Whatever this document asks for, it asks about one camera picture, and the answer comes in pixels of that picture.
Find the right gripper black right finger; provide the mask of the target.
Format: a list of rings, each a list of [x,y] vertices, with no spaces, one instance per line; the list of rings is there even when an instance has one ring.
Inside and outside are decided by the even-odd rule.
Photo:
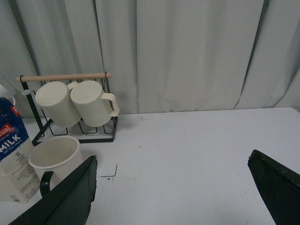
[[[254,150],[247,163],[258,192],[277,225],[300,223],[300,175]]]

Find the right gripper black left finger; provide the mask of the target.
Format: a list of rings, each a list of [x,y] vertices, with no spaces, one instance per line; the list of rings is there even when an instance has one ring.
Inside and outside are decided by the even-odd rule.
[[[43,174],[42,199],[25,211],[12,225],[84,225],[97,188],[97,157],[90,156],[63,181],[50,189],[54,174]]]

